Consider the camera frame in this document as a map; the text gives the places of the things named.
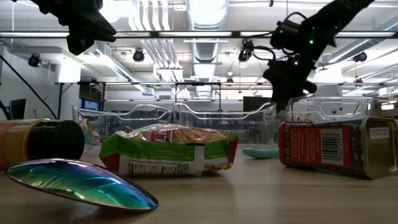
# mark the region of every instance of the robotic arm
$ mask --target robotic arm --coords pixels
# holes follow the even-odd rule
[[[100,14],[103,0],[31,0],[43,14],[51,13],[63,26],[69,26],[69,51],[79,55],[95,40],[114,42],[116,30]]]
[[[322,52],[327,45],[336,47],[334,36],[373,1],[335,0],[309,18],[299,12],[292,13],[290,16],[299,15],[304,18],[301,24],[290,21],[290,16],[277,23],[270,44],[273,48],[282,50],[287,55],[287,60],[276,60],[274,56],[269,60],[269,69],[263,77],[272,84],[271,101],[277,103],[278,110],[284,110],[291,98],[305,96],[303,90],[316,92],[316,84],[309,82],[307,77],[311,70],[316,69],[315,64]],[[254,49],[272,51],[267,47],[255,47],[251,40],[244,40],[241,54],[249,58],[254,54]]]

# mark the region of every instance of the green snack bag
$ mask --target green snack bag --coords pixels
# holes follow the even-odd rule
[[[104,165],[121,175],[201,175],[230,169],[238,137],[229,131],[153,124],[102,143]]]

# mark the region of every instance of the black lid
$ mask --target black lid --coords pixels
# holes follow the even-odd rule
[[[85,138],[74,121],[43,121],[30,133],[27,157],[35,159],[80,159]]]

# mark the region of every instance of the tin can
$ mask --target tin can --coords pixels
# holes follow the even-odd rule
[[[83,131],[74,121],[1,121],[0,171],[36,159],[79,159],[84,145]]]
[[[279,159],[289,167],[379,179],[398,173],[397,130],[393,119],[376,117],[323,124],[284,122],[279,127]]]

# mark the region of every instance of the plastic container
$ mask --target plastic container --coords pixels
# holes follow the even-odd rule
[[[372,97],[304,97],[289,101],[280,121],[326,123],[363,119],[373,114]]]
[[[136,105],[127,113],[107,113],[72,107],[73,120],[79,122],[87,119],[101,140],[108,139],[116,131],[123,131],[126,127],[142,128],[151,124],[168,124],[171,122],[172,112],[155,105]]]
[[[277,132],[276,104],[265,103],[252,112],[198,112],[185,103],[173,105],[173,120],[193,128],[211,128],[233,131],[239,144],[252,147],[271,147]]]

